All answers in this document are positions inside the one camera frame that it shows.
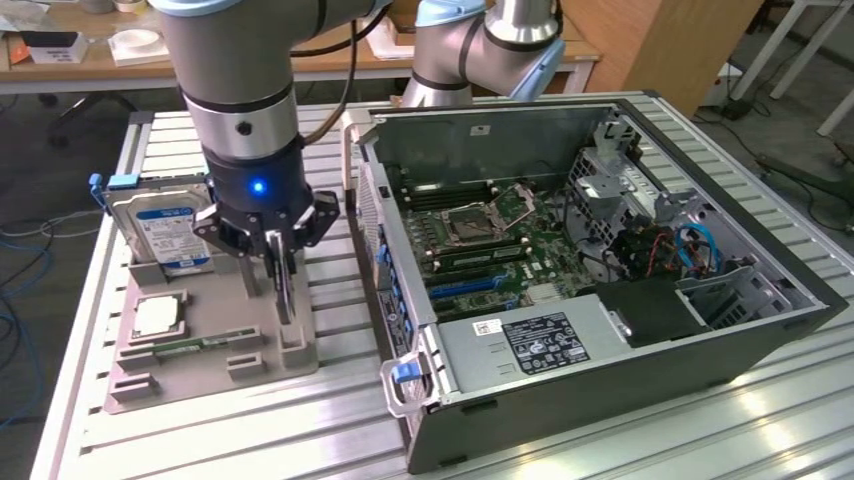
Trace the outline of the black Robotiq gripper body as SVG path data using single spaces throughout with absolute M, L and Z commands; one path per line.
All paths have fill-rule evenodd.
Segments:
M 301 151 L 302 144 L 292 142 L 268 156 L 237 159 L 202 149 L 214 199 L 214 214 L 202 219 L 202 226 L 217 228 L 204 239 L 222 251 L 268 254 L 269 231 L 281 234 L 286 251 L 310 243 L 310 230 L 297 226 L 314 202 Z

